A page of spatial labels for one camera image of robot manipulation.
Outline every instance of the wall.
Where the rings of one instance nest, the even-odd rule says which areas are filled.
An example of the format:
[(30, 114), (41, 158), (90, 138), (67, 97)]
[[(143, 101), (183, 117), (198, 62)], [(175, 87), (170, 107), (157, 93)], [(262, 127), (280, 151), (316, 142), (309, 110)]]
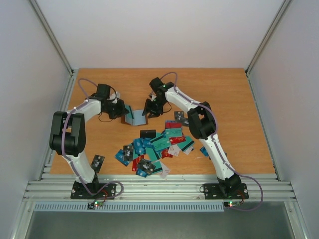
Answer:
[(282, 0), (38, 0), (73, 68), (246, 68)]
[(0, 7), (0, 238), (9, 238), (48, 146), (68, 73), (27, 0)]
[(319, 1), (294, 0), (251, 73), (284, 180), (312, 238), (319, 236)]

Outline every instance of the brown table surface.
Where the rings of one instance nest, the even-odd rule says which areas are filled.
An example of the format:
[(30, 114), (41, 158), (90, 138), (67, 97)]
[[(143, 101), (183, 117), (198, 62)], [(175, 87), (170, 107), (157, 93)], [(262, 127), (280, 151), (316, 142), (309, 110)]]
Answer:
[[(144, 108), (145, 100), (151, 91), (150, 81), (169, 71), (178, 72), (178, 87), (193, 99), (210, 103), (219, 122), (219, 139), (230, 163), (243, 174), (274, 173), (273, 164), (263, 134), (262, 126), (254, 104), (252, 93), (244, 69), (215, 68), (146, 68), (146, 69), (79, 69), (77, 79), (88, 78), (95, 83), (105, 83), (121, 93), (121, 99), (133, 110)], [(168, 75), (163, 82), (174, 81)], [(91, 94), (95, 86), (82, 81), (82, 86)], [(81, 104), (84, 95), (74, 86), (69, 109)], [(174, 120), (172, 110), (158, 118), (149, 119), (148, 125), (130, 126), (121, 124), (120, 119), (100, 122), (91, 118), (86, 127), (85, 152), (91, 163), (95, 154), (105, 156), (100, 174), (135, 174), (132, 164), (125, 167), (114, 155), (123, 145), (130, 144), (140, 136), (141, 129), (164, 130), (165, 120)], [(107, 114), (101, 116), (108, 120)], [(190, 135), (188, 127), (183, 127), (184, 135)], [(162, 162), (171, 169), (171, 174), (215, 174), (214, 166), (199, 151), (201, 143), (195, 140), (195, 150), (188, 156), (180, 152), (178, 157), (164, 158)], [(51, 174), (72, 174), (66, 161), (55, 155)]]

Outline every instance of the pile of cards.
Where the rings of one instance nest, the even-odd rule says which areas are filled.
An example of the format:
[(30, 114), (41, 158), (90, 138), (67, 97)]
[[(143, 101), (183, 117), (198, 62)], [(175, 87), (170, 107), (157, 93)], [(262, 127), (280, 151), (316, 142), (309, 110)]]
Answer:
[(162, 133), (155, 130), (141, 130), (141, 137), (136, 138), (129, 145), (124, 145), (123, 149), (115, 155), (115, 158), (124, 166), (132, 162), (132, 171), (136, 175), (147, 177), (152, 174), (159, 174), (164, 178), (170, 170), (160, 160), (162, 158), (172, 158), (178, 156), (182, 151), (189, 155), (194, 150), (195, 142), (190, 136), (182, 133), (182, 123), (174, 120), (165, 121), (165, 130)]

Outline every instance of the wooden table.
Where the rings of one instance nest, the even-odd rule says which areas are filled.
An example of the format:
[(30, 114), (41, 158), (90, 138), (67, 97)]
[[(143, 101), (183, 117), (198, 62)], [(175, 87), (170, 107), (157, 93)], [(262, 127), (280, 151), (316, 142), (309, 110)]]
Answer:
[[(169, 71), (178, 72), (178, 87), (187, 95), (200, 102), (210, 103), (219, 122), (219, 139), (231, 164), (242, 174), (274, 173), (273, 164), (263, 134), (262, 126), (254, 104), (252, 93), (244, 69), (214, 68), (178, 68), (178, 69), (80, 69), (77, 78), (88, 78), (95, 83), (111, 85), (121, 93), (121, 99), (132, 106), (133, 110), (144, 108), (145, 100), (151, 91), (150, 81)], [(174, 81), (171, 74), (163, 82)], [(95, 92), (95, 86), (82, 81), (89, 93)], [(69, 108), (84, 101), (84, 95), (77, 83), (72, 92)], [(130, 144), (140, 136), (141, 129), (164, 130), (165, 120), (174, 119), (172, 110), (158, 118), (149, 119), (144, 126), (121, 124), (120, 119), (112, 122), (100, 122), (93, 117), (86, 123), (85, 152), (91, 163), (95, 154), (105, 156), (100, 174), (135, 174), (131, 164), (125, 167), (114, 155), (123, 145)], [(108, 120), (103, 114), (102, 120)], [(190, 135), (183, 127), (183, 133)], [(171, 169), (171, 174), (215, 174), (214, 166), (199, 151), (202, 147), (195, 140), (195, 150), (188, 156), (183, 152), (178, 157), (164, 158), (162, 162)], [(72, 174), (66, 161), (55, 155), (51, 174)]]

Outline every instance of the white backdrop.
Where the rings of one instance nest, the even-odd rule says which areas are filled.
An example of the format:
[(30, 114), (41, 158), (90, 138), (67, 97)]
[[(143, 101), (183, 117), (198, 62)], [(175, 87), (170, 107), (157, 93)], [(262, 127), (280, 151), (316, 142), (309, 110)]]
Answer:
[(282, 0), (38, 3), (73, 68), (246, 68)]
[(319, 238), (319, 1), (294, 0), (251, 73), (270, 146)]
[(27, 0), (0, 7), (0, 238), (43, 165), (68, 72)]

